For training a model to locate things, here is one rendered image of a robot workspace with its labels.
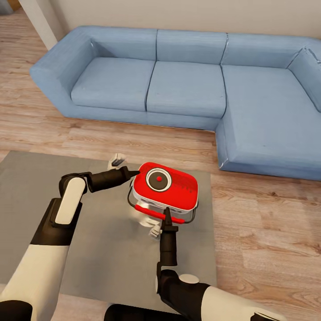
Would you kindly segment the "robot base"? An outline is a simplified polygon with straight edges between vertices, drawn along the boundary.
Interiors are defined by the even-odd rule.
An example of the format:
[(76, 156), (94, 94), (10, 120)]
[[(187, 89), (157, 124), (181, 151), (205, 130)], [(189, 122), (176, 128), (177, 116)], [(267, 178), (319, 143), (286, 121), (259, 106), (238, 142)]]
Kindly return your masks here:
[(104, 321), (190, 321), (183, 315), (108, 302)]

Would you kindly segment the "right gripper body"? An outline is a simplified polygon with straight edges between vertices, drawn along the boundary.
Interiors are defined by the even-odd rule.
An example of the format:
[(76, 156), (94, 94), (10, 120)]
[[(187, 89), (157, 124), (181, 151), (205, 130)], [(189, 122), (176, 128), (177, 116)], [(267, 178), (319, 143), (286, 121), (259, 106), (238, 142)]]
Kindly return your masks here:
[(160, 252), (176, 252), (176, 232), (178, 232), (178, 226), (164, 226), (161, 227), (161, 230)]

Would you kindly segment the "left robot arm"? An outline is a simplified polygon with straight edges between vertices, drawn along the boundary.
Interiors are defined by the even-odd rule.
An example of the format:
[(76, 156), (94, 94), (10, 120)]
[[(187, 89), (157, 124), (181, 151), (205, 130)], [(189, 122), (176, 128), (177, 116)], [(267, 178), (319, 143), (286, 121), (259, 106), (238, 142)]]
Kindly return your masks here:
[(118, 167), (125, 158), (124, 154), (115, 154), (108, 162), (107, 171), (102, 173), (62, 176), (61, 197), (51, 199), (27, 251), (0, 295), (0, 321), (51, 320), (87, 184), (94, 193), (120, 186), (140, 174), (140, 171), (128, 171), (127, 166)]

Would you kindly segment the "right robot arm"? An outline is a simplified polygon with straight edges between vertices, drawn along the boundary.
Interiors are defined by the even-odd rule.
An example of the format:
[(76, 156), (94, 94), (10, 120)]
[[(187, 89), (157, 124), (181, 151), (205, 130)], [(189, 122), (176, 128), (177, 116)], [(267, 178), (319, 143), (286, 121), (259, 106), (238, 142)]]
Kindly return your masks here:
[(169, 207), (163, 214), (166, 216), (161, 227), (155, 225), (148, 235), (160, 240), (155, 287), (164, 303), (190, 321), (289, 321), (282, 313), (265, 305), (199, 283), (194, 275), (179, 276), (174, 270), (162, 270), (161, 266), (177, 265), (178, 232), (178, 226), (172, 226)]

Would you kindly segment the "radio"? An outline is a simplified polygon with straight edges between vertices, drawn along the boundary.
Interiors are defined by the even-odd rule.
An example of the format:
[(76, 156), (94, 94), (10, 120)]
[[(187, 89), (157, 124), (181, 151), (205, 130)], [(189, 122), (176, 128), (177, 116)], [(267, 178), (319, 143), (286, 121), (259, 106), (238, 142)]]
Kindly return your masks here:
[(130, 182), (128, 203), (137, 211), (165, 220), (162, 213), (133, 205), (129, 195), (133, 189), (135, 198), (143, 203), (157, 206), (162, 209), (169, 207), (170, 211), (177, 214), (186, 214), (193, 209), (193, 217), (189, 222), (184, 219), (171, 217), (172, 222), (183, 224), (190, 223), (195, 218), (198, 207), (198, 183), (193, 176), (156, 163), (144, 163), (140, 166), (140, 174)]

